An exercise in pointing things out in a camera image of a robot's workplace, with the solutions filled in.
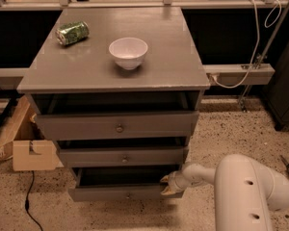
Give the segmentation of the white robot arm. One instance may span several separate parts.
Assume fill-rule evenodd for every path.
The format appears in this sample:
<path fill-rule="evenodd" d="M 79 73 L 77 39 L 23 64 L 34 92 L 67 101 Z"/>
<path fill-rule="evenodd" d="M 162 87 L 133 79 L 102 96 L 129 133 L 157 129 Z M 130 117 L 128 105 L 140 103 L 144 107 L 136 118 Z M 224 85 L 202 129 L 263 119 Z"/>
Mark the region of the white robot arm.
<path fill-rule="evenodd" d="M 240 154 L 225 156 L 215 168 L 188 162 L 161 182 L 162 195 L 211 184 L 216 231 L 273 231 L 270 212 L 289 208 L 288 178 Z"/>

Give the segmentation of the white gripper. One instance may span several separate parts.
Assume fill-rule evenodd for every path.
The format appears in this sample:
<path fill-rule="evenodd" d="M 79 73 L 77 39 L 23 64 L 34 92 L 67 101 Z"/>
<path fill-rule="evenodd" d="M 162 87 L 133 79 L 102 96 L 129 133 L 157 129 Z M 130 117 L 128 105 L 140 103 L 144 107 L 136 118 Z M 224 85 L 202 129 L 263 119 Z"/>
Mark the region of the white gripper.
<path fill-rule="evenodd" d="M 181 171 L 174 171 L 169 175 L 165 175 L 160 180 L 161 183 L 168 183 L 162 191 L 161 195 L 169 196 L 175 195 L 175 193 L 184 192 L 190 185 L 191 182 L 186 179 Z"/>

